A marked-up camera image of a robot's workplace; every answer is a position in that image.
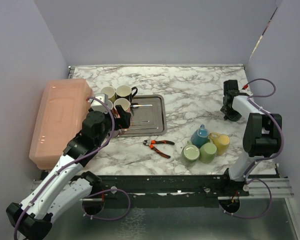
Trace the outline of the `light pink mug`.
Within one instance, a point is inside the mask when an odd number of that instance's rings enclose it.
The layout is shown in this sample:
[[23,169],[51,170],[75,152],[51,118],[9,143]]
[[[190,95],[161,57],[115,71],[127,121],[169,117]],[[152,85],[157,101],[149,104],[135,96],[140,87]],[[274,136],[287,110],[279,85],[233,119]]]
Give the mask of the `light pink mug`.
[[122,109],[126,112],[126,113],[130,113],[131,112],[131,104],[129,102],[129,100],[127,100],[126,98],[118,98],[114,101],[113,103],[113,110],[115,112],[115,116],[117,118],[120,117],[120,114],[117,110],[117,106],[121,106]]

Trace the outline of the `black glossy mug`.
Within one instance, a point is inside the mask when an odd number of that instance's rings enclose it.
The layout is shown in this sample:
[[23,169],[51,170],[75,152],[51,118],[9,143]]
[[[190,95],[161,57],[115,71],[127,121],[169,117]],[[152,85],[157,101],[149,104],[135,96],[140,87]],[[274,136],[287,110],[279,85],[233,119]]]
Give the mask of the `black glossy mug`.
[[138,88],[136,86],[129,86],[129,85],[121,85],[116,88],[115,95],[117,99],[124,98],[132,103],[133,98],[138,93]]

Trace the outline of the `yellow-green faceted mug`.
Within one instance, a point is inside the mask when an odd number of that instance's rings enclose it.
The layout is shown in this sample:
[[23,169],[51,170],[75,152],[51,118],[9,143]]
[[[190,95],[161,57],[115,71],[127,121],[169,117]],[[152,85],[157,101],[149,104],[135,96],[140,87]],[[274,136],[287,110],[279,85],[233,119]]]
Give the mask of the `yellow-green faceted mug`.
[[112,86],[103,87],[99,93],[107,95],[112,103],[116,100],[116,90]]

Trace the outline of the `yellow mug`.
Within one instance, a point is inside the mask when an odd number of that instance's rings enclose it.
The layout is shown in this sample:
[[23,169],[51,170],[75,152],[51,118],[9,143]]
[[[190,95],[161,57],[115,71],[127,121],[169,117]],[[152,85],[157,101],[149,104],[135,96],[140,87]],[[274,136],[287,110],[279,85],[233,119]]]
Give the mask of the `yellow mug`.
[[209,137],[210,137],[212,143],[217,148],[216,154],[218,156],[223,155],[227,151],[227,149],[228,149],[228,147],[230,145],[230,138],[229,138],[229,136],[226,135],[226,134],[221,134],[221,133],[217,133],[217,132],[211,132],[209,134]]

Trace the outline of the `blue mug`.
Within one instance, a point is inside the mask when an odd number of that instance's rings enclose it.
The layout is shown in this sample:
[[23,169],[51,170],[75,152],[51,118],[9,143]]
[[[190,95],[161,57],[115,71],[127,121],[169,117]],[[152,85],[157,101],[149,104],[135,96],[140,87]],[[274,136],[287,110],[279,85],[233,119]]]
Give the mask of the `blue mug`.
[[191,136],[191,143],[197,148],[201,148],[209,140],[209,132],[205,128],[205,125],[202,124]]

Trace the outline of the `salmon pink mug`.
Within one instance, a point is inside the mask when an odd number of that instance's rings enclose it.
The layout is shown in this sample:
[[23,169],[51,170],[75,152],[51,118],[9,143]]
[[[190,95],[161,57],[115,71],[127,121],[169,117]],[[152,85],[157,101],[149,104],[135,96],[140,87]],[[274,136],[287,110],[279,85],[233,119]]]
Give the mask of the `salmon pink mug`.
[[112,103],[110,100],[107,101],[107,107],[108,107],[111,111],[112,111],[113,108],[114,108],[113,103]]

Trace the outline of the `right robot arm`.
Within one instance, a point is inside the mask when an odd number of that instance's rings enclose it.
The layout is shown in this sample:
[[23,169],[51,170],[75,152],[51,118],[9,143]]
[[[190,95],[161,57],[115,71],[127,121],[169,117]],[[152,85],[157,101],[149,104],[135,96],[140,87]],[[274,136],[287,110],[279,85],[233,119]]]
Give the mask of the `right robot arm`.
[[247,179],[261,161],[276,158],[283,150],[282,116],[270,113],[254,102],[254,96],[239,89],[234,79],[223,83],[223,106],[220,111],[225,120],[236,122],[246,119],[243,134],[243,154],[226,170],[229,178],[220,182],[219,189],[230,196],[238,189],[237,182]]

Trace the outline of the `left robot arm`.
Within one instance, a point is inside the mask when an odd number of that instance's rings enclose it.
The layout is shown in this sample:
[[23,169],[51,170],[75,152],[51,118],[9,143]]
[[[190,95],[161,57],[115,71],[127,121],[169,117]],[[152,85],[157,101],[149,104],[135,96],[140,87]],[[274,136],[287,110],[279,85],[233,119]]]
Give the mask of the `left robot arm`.
[[21,203],[12,202],[7,207],[15,240],[19,234],[26,240],[44,239],[56,219],[73,204],[86,197],[103,197],[110,191],[103,189],[101,179],[90,171],[83,172],[68,189],[65,186],[109,144],[116,130],[130,127],[131,113],[121,105],[117,111],[119,117],[114,117],[109,109],[105,113],[90,109],[81,130],[68,142],[47,177]]

